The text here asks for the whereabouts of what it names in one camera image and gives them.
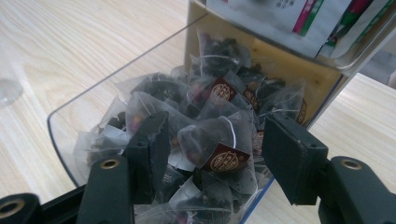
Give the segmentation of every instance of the brass screw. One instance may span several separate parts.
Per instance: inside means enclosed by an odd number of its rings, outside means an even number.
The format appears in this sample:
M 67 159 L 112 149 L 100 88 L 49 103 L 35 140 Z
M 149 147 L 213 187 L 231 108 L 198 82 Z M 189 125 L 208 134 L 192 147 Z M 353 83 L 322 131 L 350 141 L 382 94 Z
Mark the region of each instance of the brass screw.
M 352 160 L 341 160 L 341 164 L 343 164 L 346 168 L 351 169 L 351 170 L 360 170 L 361 165 L 358 162 L 352 161 Z
M 24 207 L 25 202 L 22 199 L 15 199 L 3 204 L 0 204 L 0 218 L 10 217 Z
M 120 162 L 118 160 L 108 160 L 108 161 L 104 161 L 102 162 L 102 164 L 100 164 L 100 167 L 102 167 L 102 169 L 113 169 L 114 167 L 120 165 Z

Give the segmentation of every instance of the wooden table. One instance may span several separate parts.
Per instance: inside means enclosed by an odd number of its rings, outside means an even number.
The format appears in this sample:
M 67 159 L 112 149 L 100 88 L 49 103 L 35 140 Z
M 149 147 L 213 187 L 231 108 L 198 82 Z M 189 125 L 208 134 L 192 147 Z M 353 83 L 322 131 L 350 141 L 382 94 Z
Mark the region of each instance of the wooden table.
M 0 1 L 0 43 L 24 88 L 0 110 L 0 198 L 33 192 L 45 203 L 74 186 L 50 142 L 48 114 L 185 26 L 185 0 Z M 366 161 L 396 192 L 396 91 L 357 75 L 310 132 Z M 277 183 L 247 223 L 318 223 L 289 206 Z

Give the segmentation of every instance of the clear plastic container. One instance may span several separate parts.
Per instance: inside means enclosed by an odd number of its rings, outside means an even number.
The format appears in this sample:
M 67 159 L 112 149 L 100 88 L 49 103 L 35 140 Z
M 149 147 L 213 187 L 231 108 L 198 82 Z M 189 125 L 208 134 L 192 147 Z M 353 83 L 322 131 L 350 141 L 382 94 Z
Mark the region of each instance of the clear plastic container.
M 78 169 L 78 164 L 73 156 L 78 132 L 94 130 L 114 98 L 117 95 L 121 97 L 115 84 L 131 77 L 142 77 L 157 72 L 170 74 L 175 67 L 181 65 L 184 65 L 186 71 L 189 71 L 191 65 L 190 54 L 198 55 L 197 52 L 199 51 L 196 27 L 210 20 L 209 15 L 204 15 L 137 59 L 125 64 L 118 71 L 49 115 L 48 125 L 52 144 L 64 169 L 70 175 L 76 187 L 84 185 L 87 181 Z M 343 83 L 344 76 L 339 71 L 301 59 L 285 50 L 277 49 L 232 27 L 227 22 L 224 22 L 223 29 L 217 30 L 217 32 L 225 37 L 229 35 L 237 36 L 240 41 L 248 43 L 247 47 L 252 52 L 252 58 L 269 58 L 271 59 L 271 65 L 276 62 L 276 65 L 271 68 L 269 77 L 282 77 L 287 83 L 301 77 L 305 78 L 305 125 L 315 119 L 320 109 L 334 93 L 334 90 Z M 272 180 L 260 190 L 256 199 L 251 202 L 251 206 L 245 212 L 245 218 L 251 213 L 255 204 L 271 183 Z

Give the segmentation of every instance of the tea bag label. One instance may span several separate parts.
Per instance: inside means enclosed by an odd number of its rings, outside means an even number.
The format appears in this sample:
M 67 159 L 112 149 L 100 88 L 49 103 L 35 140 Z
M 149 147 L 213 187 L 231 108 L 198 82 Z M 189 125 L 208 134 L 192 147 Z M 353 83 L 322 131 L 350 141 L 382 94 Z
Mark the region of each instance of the tea bag label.
M 300 113 L 297 116 L 297 123 L 299 124 L 303 124 L 304 120 L 305 120 L 305 115 L 306 115 L 306 101 L 303 98 L 303 103 L 301 104 L 301 108 L 300 108 Z
M 254 111 L 259 111 L 259 102 L 257 101 L 256 96 L 254 95 L 254 92 L 251 91 L 250 89 L 246 88 L 244 90 L 244 93 L 242 93 L 243 96 L 248 100 L 248 102 L 253 106 Z
M 231 102 L 237 94 L 236 90 L 222 77 L 217 78 L 212 84 L 212 93 L 219 97 L 211 97 L 212 102 L 216 105 L 222 105 L 223 100 Z
M 257 130 L 257 144 L 258 147 L 253 150 L 254 156 L 262 155 L 262 139 L 264 139 L 264 130 Z
M 242 168 L 250 157 L 246 152 L 218 143 L 215 151 L 202 167 L 205 171 L 225 172 Z

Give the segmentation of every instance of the plastic bin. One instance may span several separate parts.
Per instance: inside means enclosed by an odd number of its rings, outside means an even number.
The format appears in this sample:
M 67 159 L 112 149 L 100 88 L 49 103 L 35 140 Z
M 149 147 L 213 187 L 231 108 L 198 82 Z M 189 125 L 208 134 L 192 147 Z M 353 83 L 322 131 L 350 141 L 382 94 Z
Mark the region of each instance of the plastic bin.
M 185 69 L 188 71 L 191 65 L 190 54 L 199 55 L 197 26 L 212 22 L 214 19 L 214 16 L 204 14 L 185 29 L 125 64 L 121 69 L 49 115 L 48 125 L 52 143 L 65 170 L 76 186 L 81 186 L 87 181 L 73 157 L 78 131 L 89 132 L 97 127 L 115 96 L 119 94 L 115 84 L 131 77 L 141 77 L 156 72 L 170 74 L 172 69 L 180 65 L 185 65 Z M 224 37 L 235 37 L 238 42 L 250 49 L 252 58 L 268 58 L 276 62 L 269 77 L 282 77 L 287 83 L 300 77 L 305 79 L 305 126 L 315 119 L 334 91 L 346 80 L 346 77 L 337 69 L 276 48 L 231 26 L 226 21 L 216 19 L 216 22 L 221 23 L 222 29 L 213 30 L 214 33 Z M 271 182 L 258 194 L 256 201 L 252 203 L 245 215 L 252 211 L 254 204 L 262 197 Z

